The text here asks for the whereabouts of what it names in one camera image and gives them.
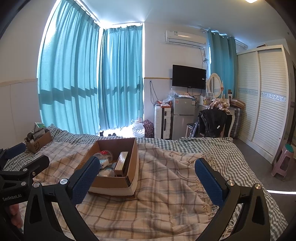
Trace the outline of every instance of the floor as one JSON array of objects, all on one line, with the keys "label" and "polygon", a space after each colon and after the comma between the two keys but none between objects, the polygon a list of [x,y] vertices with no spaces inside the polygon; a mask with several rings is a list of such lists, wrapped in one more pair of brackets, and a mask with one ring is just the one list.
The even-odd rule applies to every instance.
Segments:
[{"label": "floor", "polygon": [[[272,165],[259,153],[239,139],[236,139],[233,142],[242,152],[248,165],[266,189],[276,191],[296,191],[296,165],[291,168],[290,173],[283,182],[280,175],[276,174],[275,177],[271,175]],[[296,213],[296,195],[271,195],[277,202],[286,220],[290,222]]]}]

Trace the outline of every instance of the blue gripper pad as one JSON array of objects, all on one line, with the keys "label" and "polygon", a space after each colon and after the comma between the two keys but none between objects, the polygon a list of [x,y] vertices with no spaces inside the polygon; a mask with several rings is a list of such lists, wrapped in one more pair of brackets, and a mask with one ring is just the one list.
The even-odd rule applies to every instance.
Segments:
[{"label": "blue gripper pad", "polygon": [[214,170],[211,167],[212,170],[209,170],[201,159],[195,161],[194,168],[197,177],[209,195],[212,203],[217,206],[222,206],[224,203],[223,190],[211,173],[211,171],[214,172]]},{"label": "blue gripper pad", "polygon": [[92,156],[81,169],[76,170],[69,178],[71,189],[70,199],[74,205],[82,203],[91,184],[100,171],[100,161]]}]

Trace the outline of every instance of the metal bolt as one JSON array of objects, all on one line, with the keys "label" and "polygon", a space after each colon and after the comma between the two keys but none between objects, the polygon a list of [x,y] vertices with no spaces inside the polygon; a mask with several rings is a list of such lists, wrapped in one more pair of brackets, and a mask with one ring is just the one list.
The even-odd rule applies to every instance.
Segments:
[{"label": "metal bolt", "polygon": [[261,185],[258,184],[258,183],[256,183],[256,184],[255,184],[255,188],[256,188],[256,189],[261,189]]},{"label": "metal bolt", "polygon": [[63,178],[62,180],[60,180],[60,184],[64,185],[68,182],[68,179]]},{"label": "metal bolt", "polygon": [[40,186],[40,183],[39,182],[36,182],[36,183],[33,184],[33,187],[35,187],[35,188],[37,188],[39,186]]},{"label": "metal bolt", "polygon": [[227,181],[227,184],[228,184],[229,186],[234,186],[234,185],[235,185],[235,181],[233,181],[233,180],[228,180],[228,181]]}]

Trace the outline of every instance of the curtain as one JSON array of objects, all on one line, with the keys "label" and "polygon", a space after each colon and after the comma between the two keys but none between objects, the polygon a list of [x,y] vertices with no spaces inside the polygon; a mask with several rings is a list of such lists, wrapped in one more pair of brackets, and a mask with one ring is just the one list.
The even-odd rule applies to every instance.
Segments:
[{"label": "curtain", "polygon": [[228,90],[236,95],[237,89],[237,50],[233,37],[221,36],[218,32],[208,31],[211,48],[211,74],[216,73],[223,81],[224,94]]},{"label": "curtain", "polygon": [[45,125],[97,134],[99,26],[73,0],[61,0],[39,58],[39,106]]},{"label": "curtain", "polygon": [[143,117],[143,26],[104,29],[99,67],[101,130],[129,126]]}]

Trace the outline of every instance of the tv screen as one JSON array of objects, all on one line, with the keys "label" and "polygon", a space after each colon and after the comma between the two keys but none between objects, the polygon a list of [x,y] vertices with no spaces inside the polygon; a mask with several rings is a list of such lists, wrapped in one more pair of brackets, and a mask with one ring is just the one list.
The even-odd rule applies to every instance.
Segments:
[{"label": "tv screen", "polygon": [[206,70],[173,64],[172,86],[205,90]]}]

